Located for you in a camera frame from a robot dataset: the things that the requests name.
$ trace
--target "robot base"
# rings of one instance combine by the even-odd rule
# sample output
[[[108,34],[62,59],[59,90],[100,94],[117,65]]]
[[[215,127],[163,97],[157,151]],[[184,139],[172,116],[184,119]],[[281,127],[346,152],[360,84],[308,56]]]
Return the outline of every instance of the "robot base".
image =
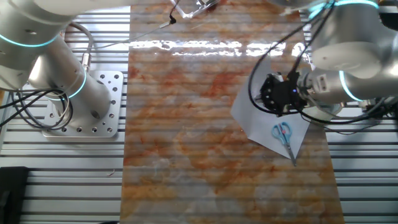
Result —
[[[113,138],[118,133],[119,115],[123,92],[123,74],[113,71],[91,71],[90,75],[104,83],[111,94],[111,104],[108,113],[95,124],[67,126],[58,131],[43,131],[43,135],[50,140],[80,139],[80,138]],[[47,105],[45,124],[54,124],[59,120],[51,101]]]

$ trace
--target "cable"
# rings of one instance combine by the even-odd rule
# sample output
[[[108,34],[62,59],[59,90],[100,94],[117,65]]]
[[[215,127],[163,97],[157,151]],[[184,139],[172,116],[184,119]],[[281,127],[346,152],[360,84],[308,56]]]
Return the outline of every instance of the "cable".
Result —
[[[276,113],[270,110],[267,110],[265,108],[260,107],[259,105],[257,105],[257,103],[254,101],[253,99],[253,95],[251,93],[252,90],[252,82],[253,82],[253,78],[254,78],[254,74],[257,71],[257,69],[259,68],[261,62],[265,59],[265,57],[267,56],[267,54],[269,54],[269,52],[271,52],[271,50],[274,50],[279,44],[283,43],[284,41],[286,41],[287,39],[291,38],[294,34],[296,34],[297,32],[301,31],[306,25],[312,23],[313,21],[315,21],[315,24],[318,23],[321,19],[318,19],[318,17],[326,10],[327,6],[325,5],[323,7],[323,9],[320,11],[320,13],[318,13],[314,18],[310,19],[309,21],[305,22],[302,26],[296,28],[295,30],[293,30],[290,34],[286,35],[284,38],[280,39],[274,46],[272,46],[264,55],[262,55],[260,57],[260,59],[257,61],[256,65],[254,66],[250,76],[249,76],[249,86],[248,86],[248,92],[249,92],[249,99],[250,102],[252,103],[252,105],[254,107],[256,107],[257,109],[259,109],[260,111],[263,111],[265,113],[270,113],[270,114],[276,114],[276,115],[289,115],[289,114],[297,114],[299,113],[298,111],[294,111],[294,112],[287,112],[287,113]]]
[[[330,116],[332,116],[332,117],[334,117],[334,118],[341,118],[341,119],[344,119],[344,117],[337,116],[336,114],[333,114],[333,113],[331,113],[331,112],[329,112],[329,111],[324,110],[324,109],[318,104],[318,102],[317,102],[314,98],[312,98],[311,95],[308,94],[308,95],[306,95],[306,97],[318,108],[318,110],[320,110],[320,111],[322,111],[322,112],[324,112],[324,113],[326,113],[326,114],[328,114],[328,115],[330,115]],[[364,114],[361,114],[361,115],[357,116],[356,118],[360,118],[360,117],[362,117],[362,116],[366,116],[366,115],[371,114],[373,111],[375,111],[375,110],[377,110],[378,108],[380,108],[381,105],[383,105],[383,103],[384,103],[384,101],[385,101],[386,99],[387,99],[387,98],[381,98],[380,101],[379,101],[378,103],[376,103],[370,110],[368,110],[368,111],[365,112]]]
[[[286,7],[285,11],[282,14],[280,14],[280,16],[287,16],[287,15],[290,15],[291,13],[293,13],[295,11],[309,9],[309,8],[311,8],[313,6],[317,6],[317,5],[321,4],[321,2],[323,2],[323,0],[313,1],[310,4],[307,4],[307,5],[301,6],[301,7],[296,7],[296,8]]]
[[[314,33],[314,35],[313,35],[311,41],[306,45],[304,51],[300,54],[300,57],[296,60],[296,63],[295,63],[295,65],[292,67],[292,70],[291,70],[291,71],[296,71],[296,69],[297,69],[297,67],[298,67],[298,64],[299,64],[300,61],[301,61],[301,57],[302,57],[303,53],[308,49],[309,46],[311,46],[312,42],[317,38],[318,34],[320,33],[320,31],[322,30],[323,26],[325,25],[327,19],[330,17],[331,13],[333,12],[334,6],[335,6],[335,1],[332,2],[331,8],[330,8],[328,14],[325,16],[325,18],[324,18],[324,20],[322,21],[322,23],[320,24],[319,28],[315,31],[315,33]],[[376,117],[376,116],[385,115],[385,113],[388,113],[388,110],[387,110],[387,111],[380,111],[380,112],[378,112],[378,113],[369,114],[369,115],[367,115],[367,116],[360,116],[360,117],[357,117],[357,118],[355,118],[355,119],[352,119],[351,121],[335,122],[335,121],[325,121],[325,120],[322,120],[322,119],[314,118],[314,117],[312,117],[312,116],[310,116],[310,115],[304,113],[304,112],[303,112],[302,110],[300,110],[299,108],[297,108],[297,107],[295,106],[294,103],[292,103],[292,105],[293,105],[293,107],[294,107],[302,116],[304,116],[304,117],[306,117],[306,118],[308,118],[308,119],[312,119],[312,120],[314,120],[314,121],[316,121],[316,122],[319,122],[319,123],[322,123],[322,124],[351,124],[351,123],[355,123],[355,122],[358,122],[358,121],[363,121],[363,120],[365,120],[365,119],[373,118],[373,117]]]
[[[0,87],[0,90],[8,91],[8,92],[11,92],[11,93],[31,93],[33,91],[47,91],[47,90],[53,90],[53,89],[48,88],[48,89],[37,89],[37,90],[18,90],[18,89],[13,90],[13,89],[7,89],[7,88]]]
[[[32,127],[34,127],[34,128],[37,128],[37,129],[47,129],[47,130],[58,130],[58,129],[62,129],[62,128],[64,128],[65,126],[67,126],[67,125],[69,124],[68,121],[67,121],[63,126],[61,126],[60,128],[55,128],[55,127],[57,127],[59,124],[62,123],[62,121],[63,121],[63,119],[64,119],[64,117],[65,117],[65,114],[66,114],[66,112],[68,111],[68,109],[69,109],[69,111],[70,111],[69,118],[72,118],[72,116],[73,116],[73,109],[70,109],[70,107],[72,106],[72,104],[70,103],[70,100],[69,100],[69,99],[67,99],[67,100],[68,100],[68,104],[67,104],[67,107],[65,108],[64,99],[67,98],[67,95],[63,95],[63,96],[60,95],[59,97],[60,97],[60,99],[61,99],[64,112],[63,112],[63,114],[60,116],[59,121],[57,121],[57,122],[56,122],[54,125],[52,125],[52,126],[47,126],[47,125],[41,123],[40,121],[37,121],[37,120],[32,116],[32,114],[30,113],[30,111],[28,110],[28,108],[26,108],[26,110],[24,110],[24,111],[25,111],[25,113],[27,114],[27,116],[28,116],[35,124],[32,124],[29,120],[27,120],[27,118],[25,118],[25,116],[24,116],[22,113],[21,113],[19,116],[20,116],[27,124],[29,124],[30,126],[32,126]]]
[[[178,6],[178,4],[180,3],[180,1],[181,1],[181,0],[178,0],[178,1],[175,3],[175,5],[174,5],[174,7],[172,8],[172,10],[170,11],[170,15],[169,15],[170,24],[175,24],[175,23],[177,22],[177,20],[174,18],[174,16],[173,16],[172,14],[173,14],[175,8],[176,8],[176,7]]]
[[[330,9],[328,11],[328,14],[325,16],[325,18],[323,19],[322,23],[319,25],[318,29],[315,31],[315,33],[314,33],[313,37],[311,38],[310,42],[305,46],[304,50],[297,57],[297,60],[294,63],[294,65],[293,65],[293,67],[292,67],[290,72],[296,72],[297,71],[304,53],[312,45],[313,41],[318,37],[318,35],[321,32],[321,30],[322,30],[323,26],[325,25],[326,21],[329,19],[331,13],[335,10],[335,3],[336,3],[336,1],[333,0],[333,2],[331,3]]]
[[[304,121],[308,122],[308,123],[315,124],[315,125],[317,125],[317,126],[319,126],[319,127],[323,127],[323,128],[325,128],[325,129],[327,129],[327,130],[333,131],[334,133],[338,133],[338,134],[342,134],[342,135],[352,135],[352,134],[360,133],[360,132],[364,131],[365,129],[372,128],[372,127],[375,127],[375,126],[379,125],[379,124],[373,124],[373,125],[370,125],[370,126],[368,126],[368,127],[361,128],[361,129],[359,129],[358,131],[355,131],[355,132],[352,132],[352,133],[344,133],[344,132],[342,132],[342,131],[337,131],[337,130],[334,130],[334,129],[325,127],[325,126],[322,125],[322,124],[313,123],[313,122],[311,122],[311,121],[305,119],[305,118],[303,117],[302,114],[301,114],[301,118],[302,118]]]
[[[102,46],[102,47],[89,47],[89,48],[90,48],[90,50],[93,50],[93,49],[94,49],[94,50],[97,50],[97,49],[104,49],[104,48],[111,47],[111,46],[118,45],[118,44],[128,43],[128,42],[131,42],[132,40],[136,40],[136,39],[138,39],[138,38],[140,38],[140,37],[143,37],[143,36],[145,36],[145,35],[151,34],[151,33],[155,32],[155,31],[157,31],[157,30],[159,30],[159,29],[163,29],[164,27],[167,27],[168,25],[170,25],[170,22],[167,22],[167,23],[165,23],[165,24],[162,24],[162,25],[160,25],[158,28],[156,28],[156,29],[154,29],[154,30],[152,30],[152,31],[146,32],[146,33],[144,33],[144,34],[138,35],[137,37],[134,37],[134,38],[130,38],[130,39],[127,39],[127,40],[118,41],[118,42],[115,42],[115,43],[113,43],[113,44],[108,44],[108,45],[105,45],[105,46]],[[87,49],[87,48],[86,48],[86,47],[74,47],[74,48],[71,48],[71,50],[81,50],[81,49]]]
[[[31,93],[31,94],[28,94],[28,95],[22,97],[21,99],[19,99],[19,100],[17,100],[17,101],[13,101],[13,102],[8,103],[8,104],[6,104],[6,105],[0,106],[0,109],[5,109],[5,108],[8,108],[8,107],[10,107],[10,106],[14,106],[14,105],[16,105],[17,103],[21,102],[22,100],[26,100],[26,99],[28,99],[29,97],[34,96],[34,95],[36,95],[36,94],[38,94],[38,93],[40,93],[40,91],[35,91],[35,92]]]
[[[93,35],[91,34],[91,32],[90,32],[86,27],[80,25],[80,24],[77,23],[77,22],[71,22],[69,25],[70,25],[71,27],[74,27],[74,28],[76,28],[76,29],[82,31],[84,34],[87,35],[87,37],[88,37],[88,46],[87,46],[86,53],[90,54],[90,53],[91,53],[91,50],[93,49],[93,46],[94,46],[94,37],[93,37]]]
[[[178,0],[177,3],[172,8],[172,10],[170,11],[170,15],[169,15],[170,21],[161,24],[158,28],[156,28],[156,29],[154,29],[152,31],[146,32],[144,34],[138,35],[138,36],[130,38],[130,39],[118,41],[118,42],[115,42],[113,44],[108,44],[108,45],[105,45],[105,46],[102,46],[102,47],[74,47],[74,48],[71,48],[71,50],[82,50],[82,49],[98,50],[98,49],[104,49],[104,48],[107,48],[107,47],[112,47],[112,46],[118,45],[118,44],[125,44],[125,43],[128,43],[128,42],[131,42],[132,40],[136,40],[136,39],[141,38],[141,37],[143,37],[145,35],[151,34],[151,33],[155,32],[157,30],[163,29],[164,27],[167,27],[169,25],[175,24],[177,22],[177,20],[174,18],[174,16],[172,14],[173,14],[175,8],[177,7],[177,5],[180,3],[180,1],[181,0]]]
[[[3,127],[5,124],[7,124],[8,122],[10,122],[12,119],[14,119],[17,115],[21,114],[24,110],[26,110],[26,108],[30,107],[32,104],[34,104],[37,100],[39,100],[41,97],[47,95],[48,93],[50,93],[52,90],[48,90],[45,91],[44,93],[42,93],[41,95],[39,95],[38,97],[34,98],[30,103],[28,103],[27,105],[25,105],[24,107],[22,107],[20,110],[18,110],[16,113],[14,113],[13,115],[11,115],[8,119],[6,119],[5,121],[3,121],[0,124],[0,128]]]

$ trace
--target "marble surface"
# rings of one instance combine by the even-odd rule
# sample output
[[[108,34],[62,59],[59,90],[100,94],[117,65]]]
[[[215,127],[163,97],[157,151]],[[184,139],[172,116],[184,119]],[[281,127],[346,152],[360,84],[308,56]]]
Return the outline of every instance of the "marble surface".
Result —
[[[167,21],[171,7],[133,6],[131,37]],[[322,128],[310,126],[294,167],[229,113],[258,56],[300,24],[280,12],[222,0],[131,43],[122,223],[344,222]],[[274,70],[290,70],[302,39],[271,52]]]

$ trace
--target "white paper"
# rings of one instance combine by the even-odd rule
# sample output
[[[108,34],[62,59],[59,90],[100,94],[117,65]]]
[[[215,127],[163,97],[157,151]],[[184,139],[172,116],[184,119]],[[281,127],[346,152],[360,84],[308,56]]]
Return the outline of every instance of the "white paper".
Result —
[[[252,95],[254,97],[259,94],[259,90],[269,73],[274,73],[271,69],[271,62],[269,60],[264,60],[260,64],[253,78]],[[310,124],[304,121],[299,114],[286,115],[277,118],[274,114],[265,113],[255,108],[249,99],[248,82],[249,80],[246,80],[235,99],[231,110],[232,116],[239,123],[250,140],[262,144],[263,146],[290,159],[289,153],[287,152],[286,147],[282,145],[281,140],[275,138],[271,133],[272,128],[276,124],[281,122],[289,123],[292,128],[290,146],[292,148],[293,155],[296,158]]]

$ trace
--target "blue scissors handle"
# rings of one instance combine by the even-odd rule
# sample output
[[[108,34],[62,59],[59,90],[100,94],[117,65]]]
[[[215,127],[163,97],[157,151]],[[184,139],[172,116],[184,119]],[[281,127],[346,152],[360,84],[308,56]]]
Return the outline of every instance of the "blue scissors handle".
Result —
[[[292,128],[286,122],[275,125],[272,128],[272,135],[275,138],[279,138],[282,144],[290,144],[290,137],[292,135]]]

